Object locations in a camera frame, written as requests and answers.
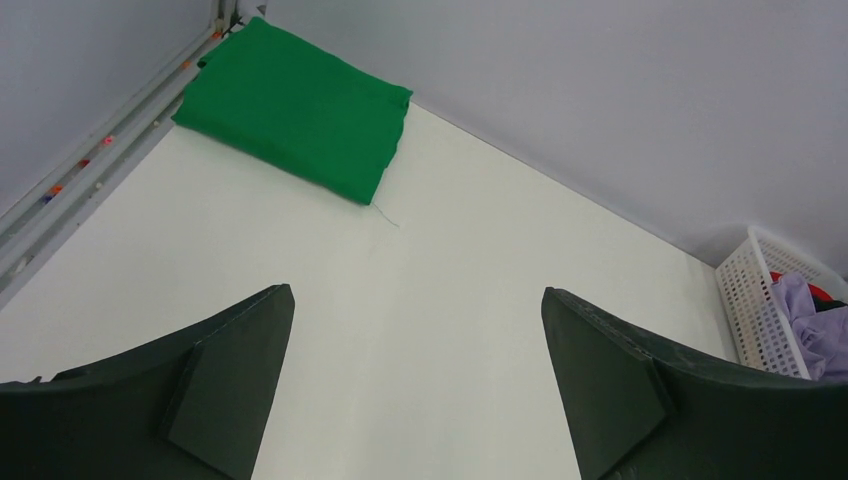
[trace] white wall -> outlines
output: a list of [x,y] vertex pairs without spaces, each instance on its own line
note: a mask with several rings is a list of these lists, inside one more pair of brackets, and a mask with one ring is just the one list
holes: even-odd
[[208,29],[212,8],[0,0],[0,215]]
[[709,263],[757,223],[848,273],[845,0],[271,0],[268,18]]

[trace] white plastic basket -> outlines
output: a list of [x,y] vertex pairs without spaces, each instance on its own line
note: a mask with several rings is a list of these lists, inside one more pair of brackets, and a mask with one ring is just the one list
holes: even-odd
[[799,272],[807,282],[843,301],[848,299],[848,284],[813,257],[756,227],[748,228],[748,239],[716,270],[739,361],[809,379],[789,319],[772,298],[769,272]]

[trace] red cloth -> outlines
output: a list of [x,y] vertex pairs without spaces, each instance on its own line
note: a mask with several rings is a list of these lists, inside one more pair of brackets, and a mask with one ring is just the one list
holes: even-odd
[[[780,280],[780,277],[783,276],[782,273],[777,273],[777,272],[769,272],[769,273],[771,273],[771,281],[772,282],[777,282],[778,280]],[[833,301],[833,297],[828,295],[828,293],[825,292],[824,290],[822,290],[821,288],[819,288],[819,287],[817,287],[817,286],[815,286],[815,285],[813,285],[812,283],[809,283],[809,282],[807,283],[807,285],[810,287],[810,293],[813,294],[813,297],[815,297],[816,299],[821,300],[823,302],[832,302]]]

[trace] folded green fabric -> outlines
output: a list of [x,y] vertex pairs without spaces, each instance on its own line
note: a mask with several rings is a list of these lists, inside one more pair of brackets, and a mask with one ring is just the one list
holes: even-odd
[[203,57],[174,121],[370,204],[412,92],[254,18]]

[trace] white tabletop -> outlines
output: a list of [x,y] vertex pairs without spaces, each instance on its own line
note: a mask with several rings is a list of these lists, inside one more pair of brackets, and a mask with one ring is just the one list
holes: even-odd
[[175,128],[0,311],[0,381],[275,283],[297,306],[257,480],[578,479],[547,286],[733,356],[711,268],[413,105],[370,207]]

